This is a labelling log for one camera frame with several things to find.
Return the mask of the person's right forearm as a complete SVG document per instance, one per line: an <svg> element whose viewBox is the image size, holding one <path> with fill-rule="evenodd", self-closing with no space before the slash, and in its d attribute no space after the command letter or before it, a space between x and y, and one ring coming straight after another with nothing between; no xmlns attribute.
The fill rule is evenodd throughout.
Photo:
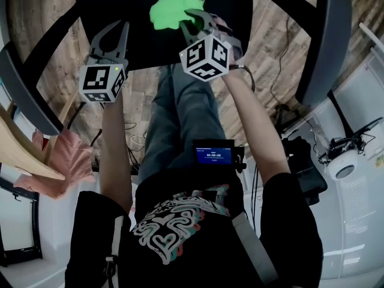
<svg viewBox="0 0 384 288"><path fill-rule="evenodd" d="M235 102L251 154L263 184L280 173L289 173L281 139L272 121L239 69L223 76Z"/></svg>

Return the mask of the white round fan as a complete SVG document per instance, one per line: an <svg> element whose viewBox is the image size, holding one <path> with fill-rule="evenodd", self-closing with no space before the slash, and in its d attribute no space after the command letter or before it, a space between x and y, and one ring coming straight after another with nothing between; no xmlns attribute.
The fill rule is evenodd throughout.
<svg viewBox="0 0 384 288"><path fill-rule="evenodd" d="M347 129L345 138L332 139L326 152L317 157L325 166L325 173L340 181L356 170L360 156L370 160L384 152L382 122L383 117L377 118L356 132Z"/></svg>

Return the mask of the person's right hand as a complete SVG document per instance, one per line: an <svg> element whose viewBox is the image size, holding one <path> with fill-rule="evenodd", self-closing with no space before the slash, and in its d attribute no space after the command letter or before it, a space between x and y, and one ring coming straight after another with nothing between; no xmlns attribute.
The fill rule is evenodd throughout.
<svg viewBox="0 0 384 288"><path fill-rule="evenodd" d="M222 19L220 18L219 16L217 16L216 14L211 14L215 24L216 24L216 27L219 31L220 34L223 34L223 35L228 35L228 36L232 36L233 35L233 31L232 29L230 29L227 25L227 23Z"/></svg>

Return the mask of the pink cloth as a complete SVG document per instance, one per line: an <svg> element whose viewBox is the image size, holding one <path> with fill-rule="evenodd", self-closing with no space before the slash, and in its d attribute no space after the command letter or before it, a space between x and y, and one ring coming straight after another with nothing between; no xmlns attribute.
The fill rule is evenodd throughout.
<svg viewBox="0 0 384 288"><path fill-rule="evenodd" d="M92 148L84 143L76 133L64 129L56 137L48 166L64 175L65 179L21 175L13 187L58 199L69 188L77 186L80 182L95 182L91 158Z"/></svg>

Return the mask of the white shelf unit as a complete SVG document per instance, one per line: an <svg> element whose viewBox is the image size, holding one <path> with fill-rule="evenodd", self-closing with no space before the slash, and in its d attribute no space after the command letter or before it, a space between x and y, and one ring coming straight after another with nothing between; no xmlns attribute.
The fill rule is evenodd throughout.
<svg viewBox="0 0 384 288"><path fill-rule="evenodd" d="M359 23L359 28L373 42L372 53L384 61L384 42L362 22Z"/></svg>

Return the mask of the green cloth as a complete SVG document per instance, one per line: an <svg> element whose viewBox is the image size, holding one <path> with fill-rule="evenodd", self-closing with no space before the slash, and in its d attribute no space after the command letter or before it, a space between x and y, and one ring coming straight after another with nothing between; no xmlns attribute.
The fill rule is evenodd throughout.
<svg viewBox="0 0 384 288"><path fill-rule="evenodd" d="M192 21L186 10L204 10L205 0L158 0L150 9L150 21L155 30L179 28L181 21Z"/></svg>

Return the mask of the black floor stand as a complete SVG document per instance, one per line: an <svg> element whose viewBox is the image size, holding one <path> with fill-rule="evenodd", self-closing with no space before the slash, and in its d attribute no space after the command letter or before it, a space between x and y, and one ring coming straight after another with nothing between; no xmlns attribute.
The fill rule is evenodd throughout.
<svg viewBox="0 0 384 288"><path fill-rule="evenodd" d="M336 99L335 99L335 95L333 93L332 90L330 90L327 94L328 98L330 99L331 103L334 105L338 115L339 115L339 118L340 118L340 121L343 125L343 128L344 128L344 132L345 132L345 135L347 138L350 138L353 136L353 131L347 121L347 119L345 118L340 106L338 105Z"/></svg>

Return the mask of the person's left forearm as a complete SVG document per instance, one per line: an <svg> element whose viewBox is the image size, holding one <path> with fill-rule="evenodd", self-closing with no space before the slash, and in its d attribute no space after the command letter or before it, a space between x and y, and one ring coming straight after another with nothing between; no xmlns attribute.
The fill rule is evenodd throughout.
<svg viewBox="0 0 384 288"><path fill-rule="evenodd" d="M100 193L115 201L129 213L133 198L122 94L117 96L114 103L104 105Z"/></svg>

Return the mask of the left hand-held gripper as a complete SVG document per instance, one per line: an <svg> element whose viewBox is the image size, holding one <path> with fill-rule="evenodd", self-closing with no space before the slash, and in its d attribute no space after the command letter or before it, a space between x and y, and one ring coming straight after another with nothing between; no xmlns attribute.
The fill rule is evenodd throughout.
<svg viewBox="0 0 384 288"><path fill-rule="evenodd" d="M80 68L79 92L89 102L114 103L127 79L128 60L125 59L125 51L129 22L124 23L114 50L106 51L100 47L101 39L120 22L118 20L107 25L93 38L90 55Z"/></svg>

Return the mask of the person's black printed t-shirt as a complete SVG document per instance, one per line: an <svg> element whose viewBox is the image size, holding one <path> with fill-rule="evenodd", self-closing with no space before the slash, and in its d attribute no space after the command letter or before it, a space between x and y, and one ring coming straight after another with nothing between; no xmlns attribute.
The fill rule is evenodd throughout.
<svg viewBox="0 0 384 288"><path fill-rule="evenodd" d="M112 199L78 196L66 288L102 288L107 257L119 241L117 288L262 287L233 221L244 192L228 170L167 169L136 190L136 224ZM322 242L297 178L272 177L263 188L260 240L278 278L273 288L317 288Z"/></svg>

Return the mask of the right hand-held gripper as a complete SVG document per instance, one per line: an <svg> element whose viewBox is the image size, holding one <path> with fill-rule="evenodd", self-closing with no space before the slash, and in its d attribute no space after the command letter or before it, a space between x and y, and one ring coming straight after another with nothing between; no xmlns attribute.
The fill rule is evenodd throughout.
<svg viewBox="0 0 384 288"><path fill-rule="evenodd" d="M242 56L241 41L220 34L210 13L198 9L184 12L193 20L179 23L188 46L179 53L183 71L203 82L227 74L230 53L236 58Z"/></svg>

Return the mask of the small black screen device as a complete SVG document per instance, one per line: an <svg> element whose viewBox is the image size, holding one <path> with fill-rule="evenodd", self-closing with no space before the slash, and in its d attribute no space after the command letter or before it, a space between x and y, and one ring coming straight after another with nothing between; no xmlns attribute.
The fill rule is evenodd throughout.
<svg viewBox="0 0 384 288"><path fill-rule="evenodd" d="M193 140L193 152L199 165L231 166L234 164L234 140Z"/></svg>

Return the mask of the curved wooden desk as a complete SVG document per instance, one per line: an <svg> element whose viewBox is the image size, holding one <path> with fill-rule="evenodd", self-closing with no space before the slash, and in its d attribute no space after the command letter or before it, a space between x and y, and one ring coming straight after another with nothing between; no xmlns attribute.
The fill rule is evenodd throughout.
<svg viewBox="0 0 384 288"><path fill-rule="evenodd" d="M0 103L0 163L15 167L28 176L64 180L64 175L48 166L56 137L64 129L45 141L45 135L21 112L16 115L16 120L10 113L11 110L6 110Z"/></svg>

